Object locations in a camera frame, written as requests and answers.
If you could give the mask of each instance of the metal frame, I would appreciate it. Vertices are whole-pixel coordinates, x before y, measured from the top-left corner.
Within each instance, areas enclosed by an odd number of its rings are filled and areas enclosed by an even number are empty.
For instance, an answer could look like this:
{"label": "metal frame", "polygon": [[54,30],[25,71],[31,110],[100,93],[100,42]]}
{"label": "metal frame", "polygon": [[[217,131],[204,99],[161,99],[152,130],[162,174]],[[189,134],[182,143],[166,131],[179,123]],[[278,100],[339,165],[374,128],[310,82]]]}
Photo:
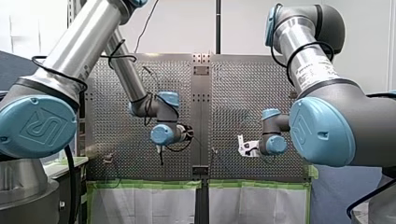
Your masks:
{"label": "metal frame", "polygon": [[[216,117],[217,114],[215,110],[219,108],[221,110],[219,102],[224,100],[222,98],[224,95],[225,97],[230,97],[230,99],[227,99],[228,103],[226,102],[230,108],[243,107],[245,110],[254,110],[252,111],[252,114],[254,114],[255,119],[257,119],[257,123],[251,125],[249,124],[246,127],[248,132],[244,133],[244,136],[247,138],[247,140],[248,138],[254,137],[257,139],[260,137],[260,115],[264,108],[274,106],[285,113],[289,111],[293,98],[295,97],[295,91],[292,90],[292,87],[284,77],[285,73],[283,69],[275,65],[270,57],[208,54],[136,54],[136,57],[138,59],[136,63],[138,72],[141,73],[143,82],[148,91],[155,92],[159,89],[160,91],[173,91],[179,87],[177,84],[173,83],[173,81],[165,81],[164,83],[161,83],[160,88],[158,88],[157,83],[153,80],[156,78],[158,80],[159,77],[151,77],[148,74],[143,74],[143,65],[153,66],[154,70],[157,68],[158,70],[155,70],[155,72],[159,74],[162,80],[167,79],[167,76],[180,76],[180,79],[189,81],[188,86],[183,87],[186,89],[182,94],[180,94],[180,118],[182,122],[188,123],[193,127],[195,138],[192,140],[190,147],[182,153],[172,153],[165,151],[165,166],[161,167],[159,165],[158,154],[155,147],[149,146],[150,142],[148,136],[150,127],[145,128],[143,126],[142,119],[131,118],[131,116],[127,114],[126,106],[128,101],[120,83],[118,82],[117,76],[113,71],[109,70],[106,60],[100,60],[88,79],[87,83],[89,85],[89,89],[85,93],[85,106],[87,111],[86,146],[87,148],[93,149],[93,151],[97,150],[99,152],[97,157],[91,160],[88,178],[91,176],[91,179],[112,179],[118,177],[166,181],[200,180],[202,182],[202,186],[196,191],[195,207],[195,223],[198,224],[209,223],[208,180],[210,178],[265,179],[284,182],[310,181],[308,178],[307,165],[291,147],[290,137],[287,134],[285,135],[290,145],[290,151],[288,154],[286,156],[281,156],[275,164],[262,164],[262,161],[258,158],[242,158],[240,155],[238,155],[236,138],[237,134],[234,132],[234,130],[230,130],[226,133],[227,136],[230,135],[231,138],[226,138],[225,140],[222,139],[224,136],[214,132],[214,129],[219,127],[219,122],[224,122],[224,125],[229,125],[227,127],[233,127],[235,125],[235,121],[233,120],[240,119],[238,115],[236,115],[228,118],[231,119],[233,123],[227,123],[229,122],[226,120],[227,118],[224,119],[219,116]],[[181,71],[180,69],[177,70],[173,68],[173,66],[178,66],[178,63],[180,62],[183,62],[182,64],[184,66],[184,69],[182,69],[182,74],[178,74],[178,72]],[[228,68],[235,67],[236,73],[233,70],[222,70],[227,68],[227,66]],[[249,69],[245,71],[243,69],[239,69],[241,67],[248,67]],[[248,84],[231,83],[231,85],[228,87],[228,89],[231,89],[237,87],[237,85],[242,85],[244,88],[246,88],[248,85],[253,85],[254,88],[254,85],[262,85],[257,87],[257,90],[255,89],[255,91],[247,91],[247,95],[253,93],[257,95],[256,98],[249,98],[249,100],[252,100],[252,102],[240,104],[241,102],[238,102],[238,99],[234,99],[232,96],[228,95],[230,93],[228,92],[227,88],[218,90],[218,88],[221,88],[218,78],[225,78],[227,76],[235,75],[239,75],[240,77],[244,76],[244,78],[250,78],[253,75],[259,76],[253,76],[253,81],[251,82],[250,80]],[[111,90],[111,94],[108,97],[114,97],[117,95],[118,98],[114,98],[114,101],[118,102],[112,102],[114,103],[113,105],[106,103],[99,104],[98,101],[101,101],[103,97],[108,94],[108,90]],[[103,116],[99,119],[95,118],[95,110],[102,111],[101,113]],[[125,147],[130,146],[124,145],[122,147],[118,146],[106,148],[106,139],[103,139],[104,136],[98,133],[98,128],[103,127],[103,123],[107,123],[108,125],[117,125],[118,123],[120,126],[120,120],[123,121],[122,125],[124,126],[122,127],[128,126],[127,123],[131,122],[134,127],[120,130],[119,133],[114,133],[114,129],[110,128],[109,131],[113,132],[112,134],[114,136],[112,139],[109,139],[109,141],[119,141],[121,139],[121,135],[124,133],[130,133],[132,129],[134,130],[133,132],[137,132],[137,129],[139,129],[139,132],[147,132],[147,135],[145,135],[145,137],[142,139],[142,141],[145,142],[144,146],[138,145],[137,148],[128,148],[128,150],[141,150],[141,148],[145,147],[146,149],[141,151],[144,153],[144,155],[141,155],[139,160],[143,160],[143,158],[145,158],[145,165],[153,166],[154,168],[149,168],[148,172],[145,172],[143,175],[118,176],[119,174],[114,168],[115,166],[119,166],[120,169],[131,169],[131,167],[134,167],[134,169],[142,168],[138,164],[135,164],[136,160],[134,158],[131,158],[128,155],[121,155],[123,157],[122,162],[120,162],[120,164],[118,162],[117,164],[114,163],[114,167],[110,167],[110,169],[112,169],[110,174],[106,175],[106,177],[99,176],[98,171],[93,172],[92,169],[95,169],[96,166],[96,168],[99,167],[99,169],[102,169],[102,171],[104,169],[106,170],[106,168],[100,168],[100,166],[104,166],[104,152],[108,151],[108,153],[118,153],[116,149],[124,150]],[[126,137],[130,141],[133,141],[135,135],[127,135]],[[233,138],[235,140],[234,147],[220,148],[218,149],[218,155],[213,153],[212,148],[219,145],[216,143],[216,141],[220,141],[220,144],[223,144],[224,141],[233,142]],[[188,163],[186,163],[186,161],[180,163],[180,160],[183,160],[183,158],[188,158]],[[234,169],[231,171],[232,174],[229,173],[228,168],[224,167],[223,163],[226,163],[227,166],[234,166]],[[186,165],[187,167],[185,167],[186,169],[177,168],[175,172],[177,174],[182,173],[182,175],[175,176],[152,175],[154,173],[150,172],[153,171],[153,169],[166,170],[166,167],[169,165],[176,167],[180,167],[180,165]]]}

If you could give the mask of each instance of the green tape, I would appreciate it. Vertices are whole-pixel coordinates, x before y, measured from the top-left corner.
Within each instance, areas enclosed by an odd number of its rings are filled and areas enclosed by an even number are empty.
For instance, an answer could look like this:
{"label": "green tape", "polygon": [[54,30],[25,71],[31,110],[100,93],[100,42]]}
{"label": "green tape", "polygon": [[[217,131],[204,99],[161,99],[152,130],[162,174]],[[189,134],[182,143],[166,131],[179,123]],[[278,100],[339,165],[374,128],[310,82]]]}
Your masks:
{"label": "green tape", "polygon": [[87,183],[87,223],[91,224],[93,188]]}
{"label": "green tape", "polygon": [[310,224],[311,222],[311,189],[312,184],[306,189],[306,208],[305,208],[305,223]]}
{"label": "green tape", "polygon": [[[86,157],[73,157],[74,163],[83,161],[85,159],[86,159]],[[59,164],[60,165],[67,165],[67,158],[63,158],[61,161],[59,161]]]}
{"label": "green tape", "polygon": [[[87,182],[87,206],[88,224],[91,224],[92,196],[96,189],[198,189],[201,187],[200,181],[147,181],[147,180],[111,180],[111,181],[90,181]],[[255,180],[209,180],[209,187],[212,189],[235,189],[242,187],[254,187],[262,189],[296,189],[306,190],[306,224],[310,223],[310,198],[311,183],[283,183],[275,181],[255,181]]]}
{"label": "green tape", "polygon": [[319,171],[318,171],[317,167],[315,167],[314,165],[309,165],[308,166],[308,175],[314,179],[318,179]]}
{"label": "green tape", "polygon": [[198,189],[200,181],[111,180],[88,182],[89,189]]}
{"label": "green tape", "polygon": [[309,183],[283,183],[262,180],[210,180],[209,187],[212,189],[237,189],[242,187],[254,187],[262,189],[309,189]]}

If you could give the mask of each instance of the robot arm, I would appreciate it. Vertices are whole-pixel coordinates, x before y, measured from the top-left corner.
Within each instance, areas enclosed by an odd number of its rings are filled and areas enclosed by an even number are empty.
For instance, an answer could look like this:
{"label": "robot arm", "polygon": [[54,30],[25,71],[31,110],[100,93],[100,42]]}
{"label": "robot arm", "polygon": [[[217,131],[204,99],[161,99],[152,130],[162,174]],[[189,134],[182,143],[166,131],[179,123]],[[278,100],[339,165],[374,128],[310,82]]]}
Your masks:
{"label": "robot arm", "polygon": [[[117,27],[126,23],[147,0],[90,0],[78,13],[56,47],[35,74],[21,77],[0,102],[0,155],[11,158],[43,158],[63,149],[76,133],[78,95],[84,81],[105,49],[107,54],[120,43]],[[118,54],[126,54],[121,46]],[[114,59],[112,64],[138,117],[156,117],[152,139],[168,145],[186,137],[177,126],[178,95],[159,93],[150,107],[134,64]]]}
{"label": "robot arm", "polygon": [[[396,164],[396,102],[369,98],[358,84],[335,71],[327,54],[341,51],[345,26],[332,7],[275,7],[267,23],[267,46],[287,62],[298,93],[289,116],[264,110],[262,142],[290,129],[292,143],[306,160],[329,166]],[[260,152],[267,144],[260,144]]]}

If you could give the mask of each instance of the metal pole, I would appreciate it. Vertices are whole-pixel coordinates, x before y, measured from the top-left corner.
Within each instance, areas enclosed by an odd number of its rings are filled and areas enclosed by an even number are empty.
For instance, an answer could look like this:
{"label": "metal pole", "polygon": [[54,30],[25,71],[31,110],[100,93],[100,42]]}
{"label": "metal pole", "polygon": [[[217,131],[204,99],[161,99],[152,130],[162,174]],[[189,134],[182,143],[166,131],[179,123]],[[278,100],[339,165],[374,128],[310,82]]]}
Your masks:
{"label": "metal pole", "polygon": [[221,0],[216,0],[216,54],[221,54]]}

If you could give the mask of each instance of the vertical metal post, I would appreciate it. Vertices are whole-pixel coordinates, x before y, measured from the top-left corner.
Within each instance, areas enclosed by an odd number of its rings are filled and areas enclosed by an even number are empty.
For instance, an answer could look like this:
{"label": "vertical metal post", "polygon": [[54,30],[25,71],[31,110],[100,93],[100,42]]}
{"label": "vertical metal post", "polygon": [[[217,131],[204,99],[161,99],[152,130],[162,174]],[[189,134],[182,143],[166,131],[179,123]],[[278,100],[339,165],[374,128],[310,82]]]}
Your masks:
{"label": "vertical metal post", "polygon": [[191,116],[194,118],[194,141],[191,145],[192,176],[200,180],[202,186],[196,190],[195,223],[209,223],[209,161],[208,122],[210,121],[212,78],[210,55],[194,54],[191,77]]}
{"label": "vertical metal post", "polygon": [[221,0],[216,0],[216,54],[221,54]]}

